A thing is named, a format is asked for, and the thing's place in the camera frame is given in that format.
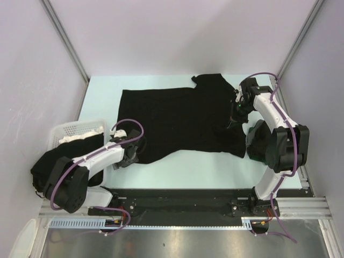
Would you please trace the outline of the black t shirt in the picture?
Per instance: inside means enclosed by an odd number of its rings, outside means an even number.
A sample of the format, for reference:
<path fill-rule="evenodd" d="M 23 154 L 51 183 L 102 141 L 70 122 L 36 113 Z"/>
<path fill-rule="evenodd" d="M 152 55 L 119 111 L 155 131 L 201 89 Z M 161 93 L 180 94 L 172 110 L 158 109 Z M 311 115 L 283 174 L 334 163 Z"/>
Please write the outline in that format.
<path fill-rule="evenodd" d="M 230 122 L 234 88 L 221 74 L 192 77 L 194 88 L 123 90 L 118 120 L 144 128 L 139 164 L 180 151 L 225 152 L 243 158 L 246 135 Z"/>

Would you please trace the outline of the white plastic laundry basket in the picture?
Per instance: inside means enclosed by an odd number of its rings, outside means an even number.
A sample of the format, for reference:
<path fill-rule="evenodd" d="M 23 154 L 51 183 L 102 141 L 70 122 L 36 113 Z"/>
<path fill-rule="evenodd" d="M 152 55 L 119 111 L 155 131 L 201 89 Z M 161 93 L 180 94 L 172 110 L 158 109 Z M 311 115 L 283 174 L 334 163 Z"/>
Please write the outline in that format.
<path fill-rule="evenodd" d="M 61 140 L 64 136 L 73 136 L 77 134 L 83 134 L 90 132 L 91 130 L 96 130 L 100 126 L 104 127 L 104 143 L 105 143 L 105 131 L 107 130 L 108 126 L 106 122 L 102 119 L 93 119 L 93 120 L 86 120 L 86 121 L 73 121 L 68 122 L 62 125 L 58 125 L 52 129 L 49 142 L 48 142 L 48 150 L 50 151 L 53 148 L 58 147 L 59 140 Z"/>

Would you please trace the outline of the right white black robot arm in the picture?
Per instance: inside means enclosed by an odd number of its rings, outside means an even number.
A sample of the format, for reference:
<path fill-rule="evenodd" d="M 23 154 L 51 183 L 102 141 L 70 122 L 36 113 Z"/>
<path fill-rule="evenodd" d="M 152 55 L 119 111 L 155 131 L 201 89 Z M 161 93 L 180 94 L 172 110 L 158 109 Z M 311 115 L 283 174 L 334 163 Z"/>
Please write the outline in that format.
<path fill-rule="evenodd" d="M 260 216 L 267 210 L 266 201 L 276 197 L 285 179 L 294 177 L 297 169 L 306 163 L 310 131 L 307 126 L 293 121 L 278 104 L 275 91 L 269 86 L 259 86 L 256 78 L 244 79 L 235 93 L 228 128 L 247 123 L 248 115 L 257 111 L 270 131 L 266 149 L 268 167 L 253 187 L 254 198 L 248 202 L 249 212 Z"/>

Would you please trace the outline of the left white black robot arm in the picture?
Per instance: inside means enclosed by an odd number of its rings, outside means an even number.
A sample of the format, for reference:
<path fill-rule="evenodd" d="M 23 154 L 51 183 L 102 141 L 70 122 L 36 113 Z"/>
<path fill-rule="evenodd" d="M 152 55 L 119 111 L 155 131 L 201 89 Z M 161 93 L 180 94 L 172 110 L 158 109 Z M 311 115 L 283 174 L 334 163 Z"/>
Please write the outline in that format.
<path fill-rule="evenodd" d="M 56 209 L 75 213 L 82 207 L 100 207 L 108 215 L 118 211 L 119 202 L 110 190 L 103 185 L 107 179 L 104 174 L 100 184 L 90 187 L 89 181 L 108 167 L 114 170 L 126 168 L 139 161 L 137 150 L 143 134 L 131 130 L 112 132 L 111 140 L 104 146 L 73 159 L 61 157 L 55 163 L 50 177 L 43 189 L 43 196 L 51 200 Z"/>

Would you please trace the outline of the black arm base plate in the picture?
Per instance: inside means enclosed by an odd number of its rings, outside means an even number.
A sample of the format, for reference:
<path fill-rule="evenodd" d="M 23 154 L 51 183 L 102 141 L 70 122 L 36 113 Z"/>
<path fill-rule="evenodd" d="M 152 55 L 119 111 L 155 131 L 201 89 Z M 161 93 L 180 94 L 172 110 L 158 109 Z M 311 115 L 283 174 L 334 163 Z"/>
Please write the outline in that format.
<path fill-rule="evenodd" d="M 131 226 L 227 227 L 243 217 L 280 214 L 277 200 L 255 200 L 252 189 L 112 189 L 110 210 L 88 210 L 90 216 L 118 216 L 123 208 Z"/>

